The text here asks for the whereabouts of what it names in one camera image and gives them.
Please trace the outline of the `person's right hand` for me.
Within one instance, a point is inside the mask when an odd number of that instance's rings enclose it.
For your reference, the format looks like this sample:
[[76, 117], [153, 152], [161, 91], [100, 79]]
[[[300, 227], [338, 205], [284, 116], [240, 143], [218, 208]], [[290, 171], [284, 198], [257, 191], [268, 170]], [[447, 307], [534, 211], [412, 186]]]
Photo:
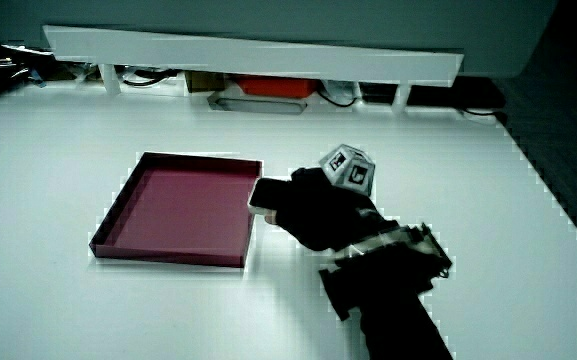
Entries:
[[339, 251], [399, 226], [371, 200], [375, 170], [364, 151], [341, 144], [288, 180], [258, 180], [250, 205], [274, 212], [275, 224], [306, 248]]

